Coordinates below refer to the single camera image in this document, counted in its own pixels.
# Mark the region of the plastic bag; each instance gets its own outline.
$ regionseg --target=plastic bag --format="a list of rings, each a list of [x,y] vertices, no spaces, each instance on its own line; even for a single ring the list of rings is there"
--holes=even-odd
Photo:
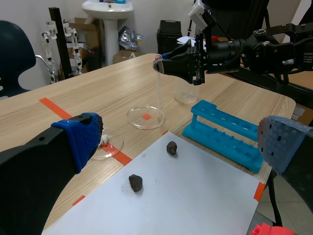
[[[119,37],[119,44],[125,49],[137,50],[141,45],[142,38],[141,34],[132,31],[128,27],[123,27]]]

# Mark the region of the orange tape marker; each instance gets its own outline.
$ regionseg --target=orange tape marker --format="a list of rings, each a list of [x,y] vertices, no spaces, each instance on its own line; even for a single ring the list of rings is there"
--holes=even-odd
[[[111,145],[110,143],[108,143],[107,145],[100,145],[100,147],[106,151],[107,153],[113,153],[115,152],[117,149]],[[120,162],[123,165],[127,165],[128,163],[130,163],[132,161],[132,159],[128,156],[126,156],[124,153],[122,153],[121,151],[119,151],[118,153],[116,153],[114,156],[112,156],[114,159],[116,159],[118,162]]]
[[[58,116],[60,116],[60,118],[63,119],[69,119],[72,116],[70,114],[68,114],[67,112],[65,112],[63,109],[61,109],[58,105],[56,105],[55,103],[53,103],[51,100],[49,100],[48,98],[42,98],[39,100],[42,104],[44,104],[47,108],[49,108],[52,112],[54,112],[55,114],[57,114]],[[112,153],[116,151],[116,148],[111,145],[110,143],[107,145],[101,145],[100,146],[104,151],[106,151],[107,153]],[[113,156],[113,158],[115,158],[118,162],[120,162],[123,165],[127,165],[132,159],[128,156],[126,156],[124,153],[122,153],[121,151],[119,151],[117,154],[115,154]],[[73,203],[76,205],[80,200],[82,200],[85,196],[81,196],[76,202]]]
[[[150,114],[144,114],[141,116],[143,119],[145,120],[149,120],[150,118],[152,118],[152,116]]]
[[[80,198],[78,198],[72,205],[75,206],[77,203],[79,203],[81,200],[83,200],[85,198],[85,196],[81,196]]]
[[[72,116],[53,103],[48,98],[42,98],[39,100],[42,104],[44,104],[47,108],[49,108],[56,115],[59,115],[62,119],[70,119]]]
[[[255,194],[254,194],[254,199],[257,200],[258,202],[260,202],[263,191],[265,189],[265,184],[259,182],[258,187],[256,188]]]

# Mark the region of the floor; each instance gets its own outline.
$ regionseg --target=floor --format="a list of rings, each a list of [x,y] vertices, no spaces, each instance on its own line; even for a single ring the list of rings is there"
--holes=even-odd
[[[298,235],[313,234],[313,214],[297,192],[281,177],[274,179],[277,207],[283,226],[293,230]],[[263,192],[257,212],[275,221],[271,206],[268,187]]]

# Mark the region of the blue chair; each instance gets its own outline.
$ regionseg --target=blue chair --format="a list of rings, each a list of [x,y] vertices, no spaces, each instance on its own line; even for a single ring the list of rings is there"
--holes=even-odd
[[[0,98],[27,92],[19,84],[19,76],[36,64],[35,56],[24,31],[16,24],[0,21]]]

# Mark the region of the white sink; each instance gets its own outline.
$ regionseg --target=white sink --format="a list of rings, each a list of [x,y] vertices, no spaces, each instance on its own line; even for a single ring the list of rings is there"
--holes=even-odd
[[[126,0],[125,4],[88,0],[82,4],[82,9],[89,16],[103,20],[106,64],[113,64],[113,56],[119,51],[117,20],[126,19],[131,15],[132,3],[129,0]]]
[[[99,0],[88,0],[83,3],[82,9],[89,15],[103,20],[126,19],[133,11],[133,5],[128,0],[125,4],[99,2]]]

